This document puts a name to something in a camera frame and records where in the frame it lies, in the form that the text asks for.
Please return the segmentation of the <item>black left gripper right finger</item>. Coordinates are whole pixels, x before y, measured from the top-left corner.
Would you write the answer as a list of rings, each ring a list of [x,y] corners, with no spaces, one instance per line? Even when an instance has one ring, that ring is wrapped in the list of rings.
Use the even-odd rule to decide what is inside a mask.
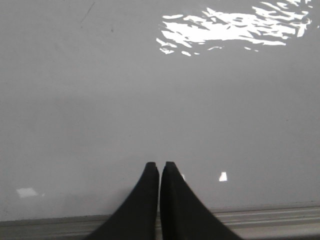
[[[174,162],[166,162],[160,186],[164,240],[240,240],[198,199]]]

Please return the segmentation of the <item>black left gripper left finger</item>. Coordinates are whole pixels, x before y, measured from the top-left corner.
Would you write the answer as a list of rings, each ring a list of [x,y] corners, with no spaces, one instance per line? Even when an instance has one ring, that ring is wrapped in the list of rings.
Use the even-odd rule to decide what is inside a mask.
[[[142,175],[122,205],[86,240],[154,240],[159,196],[159,171],[146,163]]]

